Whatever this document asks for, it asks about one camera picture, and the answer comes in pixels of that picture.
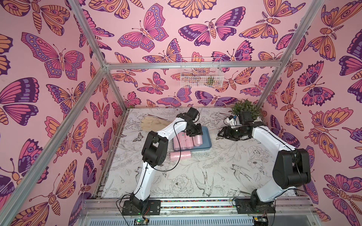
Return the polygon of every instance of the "butterfly illustration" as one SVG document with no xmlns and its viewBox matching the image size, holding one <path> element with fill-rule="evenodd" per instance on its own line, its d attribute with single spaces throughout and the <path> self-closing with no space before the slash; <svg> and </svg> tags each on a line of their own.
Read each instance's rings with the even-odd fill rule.
<svg viewBox="0 0 362 226">
<path fill-rule="evenodd" d="M 306 72 L 304 72 L 298 79 L 298 86 L 307 86 L 305 89 L 303 89 L 303 92 L 307 92 L 306 95 L 302 98 L 302 103 L 305 106 L 311 106 L 314 103 L 317 105 L 322 106 L 326 100 L 331 100 L 331 98 L 334 96 L 334 92 L 330 89 L 324 88 L 324 87 L 316 87 L 319 79 L 322 78 L 322 76 L 317 80 L 318 76 L 322 72 L 324 61 L 317 61 L 316 64 L 312 64 L 308 66 L 308 69 Z"/>
<path fill-rule="evenodd" d="M 96 182 L 96 173 L 97 168 L 94 168 L 94 163 L 92 159 L 90 157 L 87 157 L 83 168 L 83 186 L 82 184 L 80 185 L 80 190 L 78 192 L 78 194 L 80 192 L 81 194 L 79 195 L 77 201 L 74 204 L 73 210 L 70 214 L 68 226 L 73 226 L 75 224 L 80 216 L 81 210 L 83 209 L 83 203 L 85 202 L 85 200 L 89 199 L 92 196 L 92 194 L 87 191 L 91 189 L 90 185 Z"/>
<path fill-rule="evenodd" d="M 362 1 L 347 3 L 341 8 L 341 10 L 336 7 L 330 12 L 326 12 L 326 6 L 324 5 L 321 12 L 322 22 L 330 28 L 335 28 L 333 30 L 327 27 L 320 29 L 320 33 L 326 36 L 320 36 L 311 40 L 304 48 L 304 51 L 306 51 L 309 47 L 312 47 L 315 52 L 319 50 L 319 55 L 321 57 L 326 60 L 334 61 L 336 59 L 336 51 L 332 39 L 328 35 L 331 35 L 331 37 L 336 40 L 337 36 L 334 32 L 340 30 L 344 26 L 340 24 L 354 16 L 361 9 Z"/>
<path fill-rule="evenodd" d="M 96 121 L 97 127 L 100 127 L 102 124 L 103 126 L 106 126 L 106 119 L 108 118 L 108 111 L 109 111 L 109 104 L 104 107 L 104 103 L 102 104 L 102 107 L 100 106 L 98 102 L 98 108 L 93 103 L 90 102 L 90 108 L 93 111 L 93 119 Z"/>
<path fill-rule="evenodd" d="M 238 83 L 238 84 L 241 84 L 241 85 L 245 85 L 245 84 L 248 84 L 250 81 L 251 81 L 251 74 L 254 72 L 255 70 L 255 67 L 249 67 L 249 68 L 246 68 L 245 70 L 243 70 L 242 72 L 240 72 L 236 77 L 235 79 L 232 79 L 232 77 L 234 76 L 234 74 L 236 72 L 239 72 L 239 71 L 236 71 L 231 78 L 228 79 L 228 81 L 223 81 L 223 84 L 220 88 L 217 88 L 215 89 L 217 92 L 224 92 L 227 90 L 227 88 L 229 87 L 229 84 L 231 86 L 231 88 L 233 90 L 236 90 L 236 84 L 235 83 Z"/>
<path fill-rule="evenodd" d="M 118 52 L 115 52 L 114 53 L 115 56 L 117 57 L 117 60 L 121 63 L 121 64 L 128 64 L 128 63 L 132 63 L 132 61 L 118 53 Z M 130 83 L 133 83 L 135 87 L 137 87 L 137 81 L 132 78 L 132 76 L 135 76 L 135 72 L 145 72 L 147 71 L 148 69 L 123 69 L 123 70 L 117 70 L 117 72 L 119 73 L 115 73 L 115 74 L 112 74 L 113 76 L 113 79 L 116 80 L 116 81 L 124 81 L 124 82 L 130 82 Z"/>
<path fill-rule="evenodd" d="M 246 95 L 250 95 L 252 97 L 258 97 L 261 95 L 261 92 L 264 90 L 268 81 L 269 81 L 268 73 L 263 74 L 259 79 L 259 85 L 256 85 L 254 83 L 255 87 L 242 89 L 240 90 L 240 93 L 245 93 Z"/>
<path fill-rule="evenodd" d="M 249 61 L 251 60 L 251 53 L 253 53 L 253 47 L 250 46 L 250 42 L 247 40 L 243 41 L 239 47 L 237 48 L 234 55 L 234 50 L 232 50 L 232 54 L 229 51 L 226 51 L 230 56 L 222 53 L 222 52 L 213 52 L 211 57 L 213 57 L 212 61 Z M 222 68 L 223 72 L 227 72 L 230 68 Z"/>
<path fill-rule="evenodd" d="M 63 55 L 64 49 L 62 52 L 58 50 L 58 54 L 43 39 L 25 32 L 22 33 L 21 41 L 29 46 L 36 59 L 45 62 L 49 78 L 60 78 L 62 71 L 65 70 L 68 79 L 77 80 L 77 69 L 82 68 L 84 62 L 84 55 L 81 52 L 71 50 Z"/>
<path fill-rule="evenodd" d="M 354 213 L 353 209 L 357 211 L 357 213 L 361 212 L 361 209 L 354 201 L 361 201 L 360 195 L 348 195 L 346 192 L 359 192 L 362 190 L 362 178 L 353 177 L 348 178 L 344 175 L 337 174 L 336 178 L 332 175 L 325 175 L 324 179 L 330 183 L 327 184 L 328 188 L 323 188 L 323 192 L 325 195 L 333 199 L 334 207 L 341 213 L 346 216 L 348 222 L 353 226 L 359 226 L 358 218 Z"/>
<path fill-rule="evenodd" d="M 133 140 L 133 142 L 135 141 L 141 141 L 141 139 L 143 138 L 141 132 L 138 133 L 138 136 Z"/>
<path fill-rule="evenodd" d="M 140 32 L 133 31 L 122 35 L 119 38 L 118 43 L 122 47 L 128 46 L 132 49 L 140 47 L 141 49 L 150 52 L 155 47 L 155 43 L 152 41 L 153 39 L 163 41 L 168 37 L 168 34 L 162 27 L 165 22 L 162 10 L 163 7 L 155 3 L 148 9 L 146 15 L 144 16 L 144 29 L 141 27 Z"/>
<path fill-rule="evenodd" d="M 156 94 L 161 95 L 162 94 L 161 91 L 163 91 L 164 89 L 166 89 L 166 90 L 168 89 L 168 86 L 165 85 L 166 81 L 161 79 L 160 74 L 157 72 L 153 73 L 153 82 L 150 78 L 147 78 L 147 80 L 149 81 L 149 83 L 142 83 L 145 86 L 138 88 L 137 89 L 138 91 L 148 92 L 150 94 L 156 92 Z"/>
<path fill-rule="evenodd" d="M 271 89 L 268 97 L 266 98 L 266 101 L 269 104 L 271 104 L 272 106 L 274 106 L 275 109 L 277 109 L 277 107 L 278 107 L 277 98 L 275 96 L 275 95 L 278 95 L 278 92 L 276 92 L 276 90 L 280 87 L 281 84 L 282 84 L 282 79 L 280 78 L 279 80 L 276 81 L 276 83 L 273 86 L 273 88 Z"/>
<path fill-rule="evenodd" d="M 349 45 L 347 49 L 347 53 L 352 54 L 358 59 L 351 57 L 351 56 L 343 56 L 340 59 L 339 64 L 342 66 L 340 75 L 345 76 L 348 74 L 355 73 L 352 76 L 352 80 L 356 80 L 359 78 L 362 78 L 362 30 L 359 31 L 356 36 L 353 38 L 351 44 Z M 353 85 L 348 88 L 349 93 L 353 93 L 356 96 L 356 100 L 360 103 L 362 103 L 362 80 L 357 81 Z"/>
<path fill-rule="evenodd" d="M 293 94 L 294 94 L 294 78 L 292 78 L 290 80 L 285 91 L 283 90 L 282 94 L 280 95 L 280 99 L 282 100 L 282 102 L 287 104 L 287 105 L 283 106 L 280 110 L 287 111 L 284 116 L 285 124 L 287 124 L 287 125 L 292 124 L 292 126 L 294 126 L 295 128 L 299 129 L 300 131 L 303 131 L 304 130 L 303 123 L 300 120 L 299 116 L 292 109 L 292 108 L 296 109 L 293 105 L 294 101 L 296 100 L 296 94 L 295 94 L 295 99 L 292 102 Z"/>
<path fill-rule="evenodd" d="M 63 35 L 64 28 L 61 26 L 69 19 L 70 12 L 59 5 L 44 5 L 40 7 L 38 5 L 39 1 L 31 2 L 31 8 L 34 11 L 33 20 L 35 28 L 40 34 L 42 29 L 42 17 L 45 20 L 45 23 L 54 32 L 56 35 Z M 14 16 L 23 17 L 28 14 L 30 10 L 30 1 L 28 0 L 11 0 L 11 1 L 0 1 L 2 7 L 10 14 Z"/>
<path fill-rule="evenodd" d="M 237 102 L 235 97 L 220 97 L 216 95 L 211 95 L 210 93 L 204 91 L 196 91 L 196 98 L 199 100 L 198 103 L 203 104 L 204 106 L 208 104 L 214 104 L 215 107 L 224 107 L 226 105 L 233 104 Z"/>
<path fill-rule="evenodd" d="M 60 123 L 57 120 L 53 119 L 52 117 L 47 116 L 45 125 L 46 125 L 45 130 L 48 132 L 48 136 L 52 137 L 54 135 L 55 131 L 60 126 Z M 81 121 L 75 129 L 74 129 L 74 125 L 73 125 L 72 130 L 70 132 L 68 132 L 66 137 L 61 142 L 58 150 L 56 151 L 56 158 L 54 159 L 53 163 L 56 163 L 56 160 L 58 159 L 58 157 L 61 157 L 64 154 L 66 154 L 69 149 L 71 149 L 72 152 L 79 152 L 80 155 L 82 155 L 82 152 L 80 151 L 80 149 L 83 146 L 83 138 L 87 132 L 87 129 L 88 129 L 88 120 L 87 119 L 84 119 L 83 121 Z"/>
<path fill-rule="evenodd" d="M 15 216 L 14 220 L 11 222 L 10 225 L 11 226 L 45 225 L 49 216 L 50 206 L 53 212 L 56 215 L 60 216 L 60 203 L 56 199 L 57 198 L 67 199 L 74 193 L 74 190 L 76 188 L 76 182 L 74 180 L 76 169 L 77 169 L 77 160 L 74 160 L 72 163 L 70 163 L 70 165 L 64 172 L 64 175 L 62 176 L 55 193 L 53 193 L 54 191 L 53 188 L 52 192 L 50 192 L 49 195 L 47 196 L 44 195 L 36 196 L 36 197 L 42 196 L 48 198 L 49 200 L 21 211 Z"/>
<path fill-rule="evenodd" d="M 114 109 L 114 115 L 116 117 L 120 116 L 123 114 L 122 108 L 119 104 L 117 104 L 116 102 L 112 102 L 112 107 Z"/>
<path fill-rule="evenodd" d="M 46 87 L 48 87 L 49 92 L 53 95 L 54 100 L 60 104 L 60 108 L 64 114 L 63 118 L 65 119 L 72 107 L 85 91 L 85 82 L 80 82 L 74 92 L 73 89 L 72 91 L 68 89 L 69 93 L 56 85 L 47 84 Z"/>
<path fill-rule="evenodd" d="M 130 0 L 130 1 L 136 6 L 144 9 L 142 2 L 140 0 Z M 89 7 L 91 9 L 109 12 L 109 13 L 117 10 L 114 12 L 114 16 L 120 19 L 126 19 L 130 14 L 130 6 L 128 5 L 127 0 L 122 0 L 121 4 L 119 4 L 120 2 L 121 0 L 115 0 L 115 1 L 91 0 L 89 2 Z"/>
<path fill-rule="evenodd" d="M 111 47 L 107 46 L 106 44 L 104 44 L 103 42 L 101 42 L 100 40 L 102 40 L 102 37 L 113 37 L 114 34 L 97 27 L 97 25 L 94 23 L 93 19 L 91 18 L 91 16 L 89 15 L 88 11 L 85 9 L 82 9 L 83 14 L 88 22 L 88 25 L 90 27 L 90 29 L 92 30 L 92 33 L 94 35 L 94 38 L 98 44 L 98 47 L 104 50 L 112 50 Z M 80 31 L 80 36 L 79 36 L 79 47 L 83 47 L 85 43 L 87 43 L 87 45 L 89 45 L 87 37 L 84 34 L 83 29 L 81 28 L 77 18 L 74 15 L 74 19 L 77 22 L 79 31 Z M 91 47 L 89 47 L 89 56 L 92 58 L 93 56 L 93 50 L 91 49 Z"/>
<path fill-rule="evenodd" d="M 108 152 L 109 150 L 109 141 L 112 137 L 112 128 L 107 129 L 103 138 L 93 138 L 87 141 L 86 148 L 90 150 L 91 153 L 96 154 L 97 160 L 102 157 L 102 151 Z"/>
<path fill-rule="evenodd" d="M 136 105 L 140 105 L 142 103 L 141 99 L 137 98 L 135 92 L 130 92 L 127 95 L 127 99 L 123 96 L 125 99 L 125 105 L 127 108 L 129 107 L 135 107 Z"/>
<path fill-rule="evenodd" d="M 205 9 L 212 10 L 213 6 L 216 5 L 216 0 L 170 0 L 168 5 L 172 8 L 182 9 L 182 14 L 192 19 L 198 18 Z"/>
<path fill-rule="evenodd" d="M 271 56 L 271 55 L 270 55 L 269 53 L 267 53 L 267 52 L 261 51 L 261 52 L 259 52 L 258 57 L 259 57 L 259 60 L 280 60 L 280 59 L 282 58 L 282 56 L 283 56 L 283 52 L 280 52 L 280 53 L 278 53 L 277 55 L 275 55 L 275 54 L 272 52 L 272 54 L 273 54 L 274 56 Z"/>
<path fill-rule="evenodd" d="M 216 33 L 219 35 L 222 41 L 225 41 L 230 35 L 236 33 L 236 29 L 228 26 L 239 26 L 241 20 L 245 15 L 245 7 L 237 7 L 224 13 L 215 24 L 210 21 L 208 26 L 204 24 L 190 24 L 186 25 L 178 30 L 179 34 L 189 41 L 194 39 L 195 46 L 210 45 L 210 35 L 212 38 L 216 38 Z"/>
<path fill-rule="evenodd" d="M 300 4 L 297 7 L 291 7 L 290 3 L 288 1 L 284 1 L 282 3 L 282 0 L 264 0 L 264 6 L 269 14 L 270 18 L 268 18 L 268 15 L 263 11 L 261 14 L 263 16 L 263 19 L 258 20 L 256 23 L 259 25 L 256 25 L 254 27 L 251 27 L 239 34 L 240 37 L 244 38 L 257 38 L 261 36 L 261 38 L 273 38 L 273 43 L 276 43 L 278 40 L 278 32 L 277 30 L 272 26 L 274 24 L 279 24 L 280 20 L 273 18 L 273 17 L 286 17 L 290 16 L 305 6 L 305 3 Z"/>
<path fill-rule="evenodd" d="M 352 115 L 353 110 L 350 110 L 347 107 L 344 109 L 339 107 L 337 109 L 329 110 L 326 113 L 323 113 L 322 111 L 318 111 L 315 114 L 313 114 L 312 111 L 309 111 L 309 113 L 312 114 L 314 128 L 311 129 L 309 136 L 305 137 L 305 139 L 309 137 L 314 144 L 319 145 L 319 148 L 322 149 L 328 157 L 332 158 L 334 161 L 341 162 L 341 156 L 337 146 L 328 134 L 330 134 L 331 130 L 337 130 L 330 128 L 335 127 L 348 119 Z"/>
<path fill-rule="evenodd" d="M 0 34 L 0 54 L 9 52 L 9 49 L 13 46 L 13 39 L 5 35 Z M 0 75 L 8 74 L 10 69 L 10 61 L 8 61 L 5 55 L 0 55 Z"/>
<path fill-rule="evenodd" d="M 274 115 L 270 116 L 270 126 L 270 130 L 283 141 L 293 145 L 296 148 L 300 146 L 299 140 L 294 135 L 285 132 L 285 129 L 283 129 L 283 127 L 279 124 L 277 118 Z"/>
<path fill-rule="evenodd" d="M 165 97 L 156 101 L 159 105 L 171 105 L 172 107 L 181 106 L 181 101 L 184 103 L 188 103 L 192 101 L 191 97 L 191 87 L 185 86 L 178 90 L 177 94 L 174 94 L 173 97 Z"/>
<path fill-rule="evenodd" d="M 35 103 L 38 101 L 38 93 L 39 84 L 35 78 L 21 78 L 7 85 L 0 92 L 0 104 L 3 105 L 3 108 L 0 107 L 0 123 L 9 124 L 8 114 L 18 124 L 26 125 L 29 118 L 38 113 L 38 108 L 19 102 Z"/>
</svg>

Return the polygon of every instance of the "purple butterfly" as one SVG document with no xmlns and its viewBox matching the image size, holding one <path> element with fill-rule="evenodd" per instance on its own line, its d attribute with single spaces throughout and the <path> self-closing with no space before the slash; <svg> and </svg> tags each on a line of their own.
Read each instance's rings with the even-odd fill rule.
<svg viewBox="0 0 362 226">
<path fill-rule="evenodd" d="M 188 103 L 190 101 L 192 101 L 192 99 L 190 98 L 191 94 L 191 87 L 190 86 L 185 86 L 181 89 L 179 89 L 179 91 L 177 92 L 177 94 L 172 97 L 165 97 L 165 98 L 161 98 L 157 101 L 157 103 L 159 105 L 171 105 L 173 107 L 179 107 L 181 106 L 181 101 L 184 103 Z"/>
<path fill-rule="evenodd" d="M 293 145 L 296 148 L 300 146 L 299 140 L 294 135 L 284 132 L 285 129 L 283 129 L 283 127 L 280 126 L 277 118 L 274 115 L 270 116 L 270 126 L 271 126 L 270 130 L 279 138 L 281 138 L 283 141 L 287 142 L 290 145 Z"/>
<path fill-rule="evenodd" d="M 224 107 L 225 105 L 233 104 L 237 101 L 235 97 L 220 97 L 216 95 L 211 95 L 210 93 L 204 91 L 196 91 L 196 98 L 199 100 L 198 103 L 203 104 L 204 106 L 211 103 L 215 107 Z"/>
<path fill-rule="evenodd" d="M 268 81 L 269 81 L 268 73 L 263 74 L 259 79 L 259 85 L 256 85 L 254 83 L 255 87 L 242 89 L 242 90 L 240 90 L 240 93 L 245 93 L 246 95 L 250 95 L 252 97 L 258 97 L 261 95 L 261 92 L 264 90 Z"/>
<path fill-rule="evenodd" d="M 83 209 L 83 203 L 85 200 L 89 199 L 92 194 L 87 192 L 91 189 L 90 184 L 96 182 L 96 173 L 97 168 L 94 168 L 93 161 L 90 157 L 85 160 L 83 168 L 83 187 L 80 185 L 79 192 L 82 192 L 75 205 L 73 207 L 72 213 L 70 214 L 68 226 L 73 226 L 80 216 L 80 212 Z"/>
<path fill-rule="evenodd" d="M 226 38 L 230 35 L 234 35 L 236 33 L 236 29 L 226 26 L 237 27 L 240 24 L 241 20 L 244 18 L 244 15 L 245 7 L 237 7 L 224 13 L 215 22 L 215 24 L 212 23 L 212 21 L 214 20 L 212 19 L 211 21 L 206 21 L 209 23 L 209 26 L 206 26 L 204 24 L 191 24 L 180 28 L 178 32 L 182 37 L 186 38 L 189 41 L 193 41 L 195 38 L 198 37 L 194 42 L 195 46 L 208 46 L 210 45 L 210 35 L 212 38 L 216 38 L 217 33 L 222 41 L 225 41 Z"/>
<path fill-rule="evenodd" d="M 150 82 L 150 83 L 142 83 L 144 84 L 145 86 L 144 87 L 140 87 L 138 88 L 137 90 L 138 91 L 141 91 L 141 92 L 148 92 L 150 94 L 152 93 L 155 93 L 156 94 L 162 94 L 161 91 L 163 91 L 164 89 L 168 89 L 168 86 L 165 85 L 166 81 L 161 79 L 160 77 L 160 74 L 157 73 L 157 72 L 154 72 L 153 73 L 153 81 L 154 83 L 152 82 L 152 80 L 150 78 L 147 78 L 147 80 Z"/>
<path fill-rule="evenodd" d="M 91 153 L 96 153 L 97 160 L 102 157 L 102 151 L 108 152 L 109 150 L 109 141 L 112 136 L 112 128 L 107 129 L 103 138 L 93 138 L 87 141 L 86 148 L 90 150 Z"/>
</svg>

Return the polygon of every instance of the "orange butterfly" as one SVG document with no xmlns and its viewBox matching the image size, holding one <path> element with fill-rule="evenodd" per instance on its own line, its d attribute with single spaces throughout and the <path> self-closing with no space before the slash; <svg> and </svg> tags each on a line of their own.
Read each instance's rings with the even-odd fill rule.
<svg viewBox="0 0 362 226">
<path fill-rule="evenodd" d="M 341 10 L 336 7 L 330 12 L 326 12 L 326 6 L 324 5 L 321 12 L 321 19 L 322 22 L 330 28 L 338 26 L 333 29 L 333 31 L 338 31 L 344 26 L 339 26 L 341 23 L 354 16 L 361 9 L 362 1 L 347 3 L 341 8 Z M 321 57 L 334 61 L 336 59 L 336 51 L 334 49 L 332 39 L 328 35 L 330 34 L 334 40 L 337 39 L 337 36 L 330 28 L 325 27 L 320 29 L 320 33 L 326 36 L 320 36 L 311 40 L 304 48 L 304 51 L 306 51 L 309 47 L 312 47 L 315 52 L 319 50 L 319 55 Z"/>
<path fill-rule="evenodd" d="M 67 170 L 65 171 L 62 179 L 59 182 L 58 188 L 53 194 L 53 190 L 49 193 L 48 196 L 43 196 L 48 198 L 49 200 L 38 205 L 32 206 L 24 211 L 21 211 L 15 216 L 15 219 L 11 222 L 10 226 L 20 226 L 20 225 L 40 225 L 44 226 L 49 216 L 49 207 L 56 215 L 60 216 L 60 204 L 57 198 L 59 199 L 66 199 L 69 198 L 75 190 L 76 182 L 74 181 L 75 171 L 77 170 L 77 160 L 74 160 L 68 166 Z"/>
<path fill-rule="evenodd" d="M 292 103 L 293 93 L 294 93 L 294 78 L 292 78 L 290 80 L 287 88 L 280 95 L 280 99 L 282 100 L 282 102 L 287 104 L 287 105 L 283 106 L 280 110 L 287 111 L 284 116 L 285 124 L 287 124 L 287 125 L 292 124 L 292 126 L 294 126 L 295 128 L 299 129 L 300 131 L 303 131 L 304 130 L 303 123 L 300 120 L 299 116 L 292 109 L 292 108 L 295 108 L 293 103 L 296 100 L 296 94 L 295 94 L 295 99 Z"/>
<path fill-rule="evenodd" d="M 308 137 L 314 144 L 318 144 L 319 148 L 323 150 L 324 153 L 327 154 L 328 157 L 332 158 L 334 161 L 341 162 L 341 156 L 338 152 L 337 146 L 333 142 L 333 140 L 327 135 L 330 134 L 331 130 L 338 129 L 329 129 L 331 127 L 335 127 L 345 120 L 347 120 L 353 113 L 353 110 L 348 109 L 347 107 L 332 109 L 323 113 L 322 111 L 318 111 L 315 114 L 312 111 L 309 111 L 312 114 L 312 123 L 314 128 L 309 132 Z"/>
<path fill-rule="evenodd" d="M 38 2 L 39 1 L 31 2 L 31 8 L 34 10 L 34 25 L 38 33 L 40 34 L 40 30 L 42 29 L 42 18 L 39 14 L 41 13 L 51 31 L 56 35 L 63 35 L 64 28 L 60 24 L 65 24 L 69 19 L 70 12 L 66 8 L 58 5 L 45 5 L 40 7 Z M 29 0 L 2 0 L 0 4 L 6 11 L 18 17 L 27 15 L 30 10 Z"/>
</svg>

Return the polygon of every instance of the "wire basket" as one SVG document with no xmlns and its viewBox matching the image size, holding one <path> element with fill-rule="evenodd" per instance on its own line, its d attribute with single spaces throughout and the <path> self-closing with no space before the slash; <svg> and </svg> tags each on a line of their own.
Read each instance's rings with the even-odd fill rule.
<svg viewBox="0 0 362 226">
<path fill-rule="evenodd" d="M 220 88 L 224 80 L 224 73 L 220 67 L 220 62 L 203 62 L 203 59 L 202 61 L 200 59 L 201 58 L 198 57 L 185 57 L 182 59 L 180 74 L 181 87 Z M 200 65 L 187 65 L 184 61 L 200 62 Z"/>
</svg>

